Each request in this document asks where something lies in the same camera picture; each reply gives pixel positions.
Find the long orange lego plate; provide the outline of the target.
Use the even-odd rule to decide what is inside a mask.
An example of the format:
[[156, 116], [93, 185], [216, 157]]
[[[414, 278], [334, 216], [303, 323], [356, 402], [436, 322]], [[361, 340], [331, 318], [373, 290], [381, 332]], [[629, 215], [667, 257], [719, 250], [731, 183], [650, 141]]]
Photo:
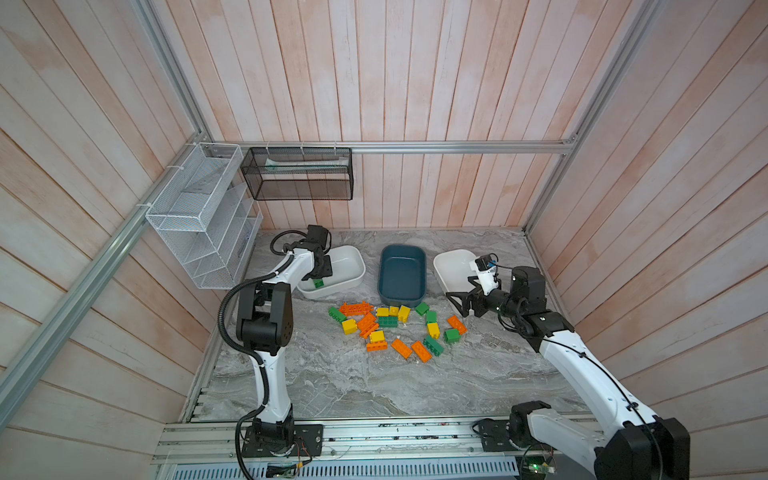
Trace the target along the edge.
[[356, 304], [344, 303], [338, 308], [338, 310], [342, 314], [344, 314], [346, 317], [365, 316], [367, 314], [371, 314], [374, 311], [374, 309], [375, 307], [367, 302], [361, 302]]

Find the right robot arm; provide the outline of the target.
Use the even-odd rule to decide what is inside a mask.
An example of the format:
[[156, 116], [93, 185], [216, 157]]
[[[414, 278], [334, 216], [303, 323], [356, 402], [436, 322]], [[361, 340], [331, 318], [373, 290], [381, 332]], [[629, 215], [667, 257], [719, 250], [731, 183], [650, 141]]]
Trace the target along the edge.
[[546, 279], [535, 267], [511, 270], [503, 288], [489, 257], [470, 264], [470, 290], [446, 297], [463, 317], [493, 314], [550, 362], [588, 407], [601, 430], [592, 431], [543, 401], [512, 407], [508, 441], [530, 450], [549, 446], [598, 479], [687, 479], [691, 439], [675, 418], [663, 418], [637, 399], [593, 355], [574, 326], [547, 306]]

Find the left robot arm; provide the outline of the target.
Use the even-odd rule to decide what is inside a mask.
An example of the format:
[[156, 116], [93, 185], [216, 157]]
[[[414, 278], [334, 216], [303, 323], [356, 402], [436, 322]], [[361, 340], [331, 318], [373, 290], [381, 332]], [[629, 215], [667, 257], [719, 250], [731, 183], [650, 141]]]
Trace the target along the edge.
[[254, 370], [257, 412], [250, 430], [255, 438], [289, 445], [293, 442], [293, 407], [285, 380], [286, 347], [294, 327], [292, 293], [304, 280], [332, 274], [328, 253], [331, 234], [319, 225], [295, 232], [299, 239], [281, 250], [281, 257], [266, 275], [241, 284], [235, 334], [237, 344], [251, 359]]

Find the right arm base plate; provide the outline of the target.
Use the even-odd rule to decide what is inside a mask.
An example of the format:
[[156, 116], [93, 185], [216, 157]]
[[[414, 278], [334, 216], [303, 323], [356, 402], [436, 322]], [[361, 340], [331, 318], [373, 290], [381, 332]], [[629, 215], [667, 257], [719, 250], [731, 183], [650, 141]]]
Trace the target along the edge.
[[480, 437], [485, 452], [524, 450], [531, 444], [525, 426], [514, 415], [508, 420], [480, 419], [472, 425], [472, 431]]

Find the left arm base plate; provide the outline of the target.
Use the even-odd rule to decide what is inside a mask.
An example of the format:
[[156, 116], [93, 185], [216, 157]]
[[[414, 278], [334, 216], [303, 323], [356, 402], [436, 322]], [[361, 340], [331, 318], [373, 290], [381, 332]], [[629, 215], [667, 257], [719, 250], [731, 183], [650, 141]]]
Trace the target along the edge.
[[268, 424], [257, 422], [245, 430], [241, 446], [244, 458], [275, 458], [321, 455], [324, 426], [322, 424]]

